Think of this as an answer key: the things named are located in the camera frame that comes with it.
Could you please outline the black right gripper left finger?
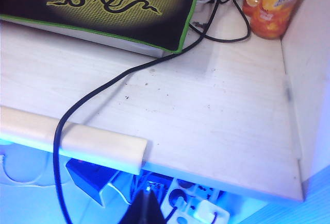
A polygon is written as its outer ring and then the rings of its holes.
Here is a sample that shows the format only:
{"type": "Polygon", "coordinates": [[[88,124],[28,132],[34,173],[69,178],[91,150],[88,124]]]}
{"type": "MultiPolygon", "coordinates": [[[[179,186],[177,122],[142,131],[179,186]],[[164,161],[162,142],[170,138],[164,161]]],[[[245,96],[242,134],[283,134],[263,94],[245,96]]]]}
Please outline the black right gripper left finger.
{"type": "Polygon", "coordinates": [[[147,193],[141,190],[134,199],[128,223],[146,223],[147,193]]]}

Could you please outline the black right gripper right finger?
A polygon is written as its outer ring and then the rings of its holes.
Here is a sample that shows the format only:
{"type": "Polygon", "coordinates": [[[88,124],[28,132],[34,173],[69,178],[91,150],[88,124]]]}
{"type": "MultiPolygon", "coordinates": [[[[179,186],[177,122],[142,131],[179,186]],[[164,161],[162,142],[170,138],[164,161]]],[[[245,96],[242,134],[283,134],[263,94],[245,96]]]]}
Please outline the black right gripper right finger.
{"type": "Polygon", "coordinates": [[[164,215],[160,209],[160,205],[157,201],[156,195],[153,191],[150,191],[148,194],[147,223],[150,224],[166,223],[164,215]]]}

